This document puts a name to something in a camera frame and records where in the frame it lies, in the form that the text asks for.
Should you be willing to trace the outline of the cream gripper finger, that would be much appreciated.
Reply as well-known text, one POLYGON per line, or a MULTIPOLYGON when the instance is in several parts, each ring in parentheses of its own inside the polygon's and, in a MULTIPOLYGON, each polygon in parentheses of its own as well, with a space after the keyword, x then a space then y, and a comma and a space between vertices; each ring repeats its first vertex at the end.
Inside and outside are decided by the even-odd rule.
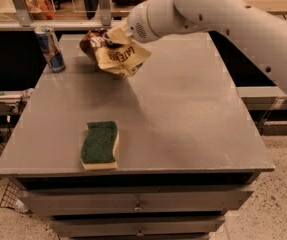
POLYGON ((103 38, 109 44, 129 44, 132 39, 132 32, 127 25, 118 25, 107 30, 103 34, 103 38))

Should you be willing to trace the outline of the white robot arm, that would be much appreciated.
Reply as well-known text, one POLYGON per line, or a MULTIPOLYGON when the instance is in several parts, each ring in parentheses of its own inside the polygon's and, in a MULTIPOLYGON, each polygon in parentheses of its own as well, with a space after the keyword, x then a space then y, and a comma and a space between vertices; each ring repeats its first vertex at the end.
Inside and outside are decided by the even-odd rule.
POLYGON ((147 0, 107 32, 114 43, 215 31, 287 95, 287 22, 243 0, 147 0))

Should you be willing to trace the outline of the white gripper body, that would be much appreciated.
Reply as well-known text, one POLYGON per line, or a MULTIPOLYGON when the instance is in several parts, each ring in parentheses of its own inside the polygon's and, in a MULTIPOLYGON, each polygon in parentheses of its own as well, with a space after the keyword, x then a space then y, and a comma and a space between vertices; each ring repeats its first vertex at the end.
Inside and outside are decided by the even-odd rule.
POLYGON ((164 7, 159 0, 147 0, 130 11, 126 23, 136 41, 156 41, 162 37, 164 7))

